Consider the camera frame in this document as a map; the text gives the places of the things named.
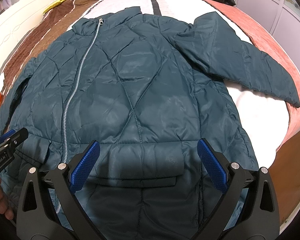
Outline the person's left hand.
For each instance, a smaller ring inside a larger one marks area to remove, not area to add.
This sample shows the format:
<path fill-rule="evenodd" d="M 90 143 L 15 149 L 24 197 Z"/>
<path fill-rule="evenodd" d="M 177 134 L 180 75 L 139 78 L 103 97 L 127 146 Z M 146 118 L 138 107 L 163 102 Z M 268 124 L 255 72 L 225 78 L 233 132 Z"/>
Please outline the person's left hand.
<path fill-rule="evenodd" d="M 14 218 L 13 210 L 9 206 L 8 199 L 1 187 L 1 178 L 0 178 L 0 214 L 4 215 L 7 220 L 12 220 Z"/>

